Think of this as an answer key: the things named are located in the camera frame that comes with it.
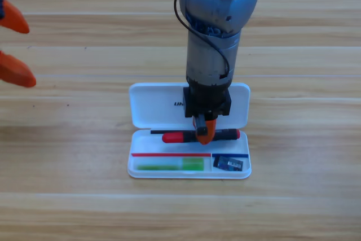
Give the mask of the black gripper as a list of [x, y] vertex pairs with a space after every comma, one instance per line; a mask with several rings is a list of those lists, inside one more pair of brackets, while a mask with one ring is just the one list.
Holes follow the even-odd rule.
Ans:
[[193, 118], [196, 139], [202, 145], [209, 144], [216, 131], [217, 117], [228, 116], [231, 109], [231, 97], [228, 88], [231, 80], [220, 85], [202, 85], [187, 79], [188, 87], [183, 88], [185, 117]]

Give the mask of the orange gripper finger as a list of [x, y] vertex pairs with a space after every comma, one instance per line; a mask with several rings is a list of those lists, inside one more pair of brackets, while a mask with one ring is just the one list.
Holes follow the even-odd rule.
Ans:
[[1, 51], [1, 80], [22, 87], [34, 87], [36, 78], [30, 68], [13, 57]]
[[1, 26], [22, 34], [30, 31], [23, 14], [8, 0], [1, 0]]

